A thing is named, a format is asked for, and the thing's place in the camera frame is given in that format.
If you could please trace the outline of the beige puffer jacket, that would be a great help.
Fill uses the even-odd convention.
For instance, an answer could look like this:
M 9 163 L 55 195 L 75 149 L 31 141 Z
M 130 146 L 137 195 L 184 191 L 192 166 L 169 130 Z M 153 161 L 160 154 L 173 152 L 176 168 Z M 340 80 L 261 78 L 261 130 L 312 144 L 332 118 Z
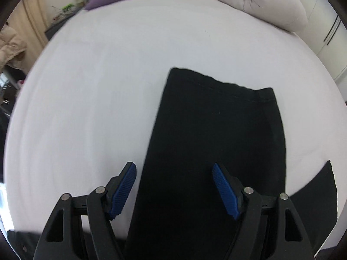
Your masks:
M 26 42 L 8 25 L 1 29 L 1 70 L 5 66 L 23 69 L 23 60 L 27 49 Z

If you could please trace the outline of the beige curtain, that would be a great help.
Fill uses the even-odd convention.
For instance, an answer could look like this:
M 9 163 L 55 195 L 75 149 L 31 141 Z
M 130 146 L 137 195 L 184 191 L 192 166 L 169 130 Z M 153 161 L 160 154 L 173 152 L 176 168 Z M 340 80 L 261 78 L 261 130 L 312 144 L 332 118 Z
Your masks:
M 30 50 L 40 52 L 48 43 L 45 31 L 50 23 L 45 0 L 20 0 L 7 22 L 26 41 Z

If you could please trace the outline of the dark grey nightstand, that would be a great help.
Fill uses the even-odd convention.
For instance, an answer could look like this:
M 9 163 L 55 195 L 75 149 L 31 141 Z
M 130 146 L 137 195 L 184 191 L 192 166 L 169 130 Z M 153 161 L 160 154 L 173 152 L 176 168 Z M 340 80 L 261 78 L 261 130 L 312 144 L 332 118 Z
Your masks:
M 54 34 L 58 32 L 74 15 L 76 15 L 82 8 L 73 8 L 68 12 L 62 13 L 57 20 L 53 21 L 52 24 L 45 31 L 47 40 L 51 40 Z

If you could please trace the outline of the clutter on nightstand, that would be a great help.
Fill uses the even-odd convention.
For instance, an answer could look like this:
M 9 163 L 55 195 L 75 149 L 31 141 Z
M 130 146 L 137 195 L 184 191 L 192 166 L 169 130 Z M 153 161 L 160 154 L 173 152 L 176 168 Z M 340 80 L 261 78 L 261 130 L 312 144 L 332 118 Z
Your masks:
M 77 10 L 77 6 L 72 3 L 69 3 L 62 8 L 57 8 L 55 6 L 52 6 L 52 8 L 54 9 L 54 15 L 52 17 L 53 22 L 57 22 Z

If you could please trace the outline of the folded white duvet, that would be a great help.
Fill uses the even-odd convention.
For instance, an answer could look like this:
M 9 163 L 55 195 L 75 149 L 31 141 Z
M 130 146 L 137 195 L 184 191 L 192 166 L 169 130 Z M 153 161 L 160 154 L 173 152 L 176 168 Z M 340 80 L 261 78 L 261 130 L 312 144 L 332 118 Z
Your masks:
M 237 10 L 289 32 L 299 32 L 308 24 L 300 0 L 218 0 Z

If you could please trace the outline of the black denim pants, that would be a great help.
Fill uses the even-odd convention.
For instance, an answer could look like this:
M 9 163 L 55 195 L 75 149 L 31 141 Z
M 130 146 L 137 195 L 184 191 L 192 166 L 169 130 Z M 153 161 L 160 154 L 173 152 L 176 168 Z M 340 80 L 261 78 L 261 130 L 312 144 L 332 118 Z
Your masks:
M 285 192 L 285 136 L 273 90 L 173 68 L 129 229 L 131 259 L 228 259 L 237 227 L 213 180 L 215 164 L 261 195 L 287 194 L 313 255 L 333 230 L 338 197 L 329 161 L 297 193 Z

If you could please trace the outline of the white sheeted bed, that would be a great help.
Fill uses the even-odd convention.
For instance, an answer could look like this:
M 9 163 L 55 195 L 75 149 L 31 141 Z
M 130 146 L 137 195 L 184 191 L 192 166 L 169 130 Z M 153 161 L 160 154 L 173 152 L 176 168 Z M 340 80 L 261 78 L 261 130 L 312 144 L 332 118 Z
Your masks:
M 41 233 L 64 193 L 138 170 L 171 68 L 273 88 L 286 140 L 285 190 L 331 161 L 346 203 L 346 105 L 297 35 L 217 0 L 126 0 L 80 11 L 47 44 L 7 132 L 1 228 Z

